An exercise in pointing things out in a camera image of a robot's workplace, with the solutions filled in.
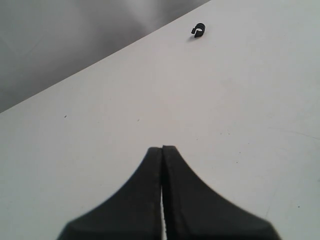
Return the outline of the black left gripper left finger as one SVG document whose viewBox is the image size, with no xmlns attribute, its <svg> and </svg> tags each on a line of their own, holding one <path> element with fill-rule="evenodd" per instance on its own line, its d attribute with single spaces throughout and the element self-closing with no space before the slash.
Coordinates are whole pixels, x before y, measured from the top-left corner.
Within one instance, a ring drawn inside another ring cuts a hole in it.
<svg viewBox="0 0 320 240">
<path fill-rule="evenodd" d="M 130 179 L 108 200 L 70 221 L 60 240 L 160 240 L 162 149 L 150 147 Z"/>
</svg>

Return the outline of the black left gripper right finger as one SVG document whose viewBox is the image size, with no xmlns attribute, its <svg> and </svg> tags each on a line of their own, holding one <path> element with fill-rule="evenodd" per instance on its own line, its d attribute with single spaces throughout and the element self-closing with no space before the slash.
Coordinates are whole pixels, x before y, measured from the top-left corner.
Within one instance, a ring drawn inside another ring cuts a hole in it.
<svg viewBox="0 0 320 240">
<path fill-rule="evenodd" d="M 169 240 L 279 240 L 268 221 L 220 196 L 175 146 L 162 147 L 162 202 Z"/>
</svg>

